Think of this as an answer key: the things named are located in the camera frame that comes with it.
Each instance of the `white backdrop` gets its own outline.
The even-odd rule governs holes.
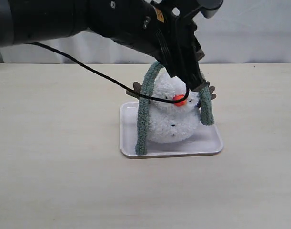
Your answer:
[[[202,63],[291,63],[291,0],[224,0],[213,18],[198,15],[195,21],[199,27],[196,35],[206,53]],[[45,43],[84,63],[154,61],[87,32]],[[2,48],[0,53],[6,63],[68,62],[30,45]]]

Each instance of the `screw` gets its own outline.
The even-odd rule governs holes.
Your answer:
[[[110,3],[110,6],[114,9],[114,8],[116,8],[116,3],[115,3],[114,1],[112,1],[112,2]]]

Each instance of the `yellow label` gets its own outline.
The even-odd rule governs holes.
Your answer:
[[[162,23],[164,23],[164,16],[163,16],[162,12],[159,9],[157,9],[156,7],[154,7],[154,9],[156,11],[157,19],[159,21],[161,21]]]

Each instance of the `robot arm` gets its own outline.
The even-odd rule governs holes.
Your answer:
[[[194,32],[199,12],[212,17],[223,0],[0,0],[0,47],[90,31],[154,57],[192,91],[206,86]],[[173,14],[173,9],[180,11]]]

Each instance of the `stuffed snowman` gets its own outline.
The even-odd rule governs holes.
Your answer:
[[[178,77],[170,77],[163,65],[156,62],[144,77],[143,85],[134,82],[134,91],[143,95],[167,100],[179,100],[186,94],[186,84]],[[135,147],[137,155],[147,154],[147,143],[169,144],[192,137],[202,123],[214,123],[211,100],[216,98],[213,86],[199,93],[189,91],[188,98],[180,103],[170,104],[139,98],[136,94],[126,94],[139,99],[137,135]]]

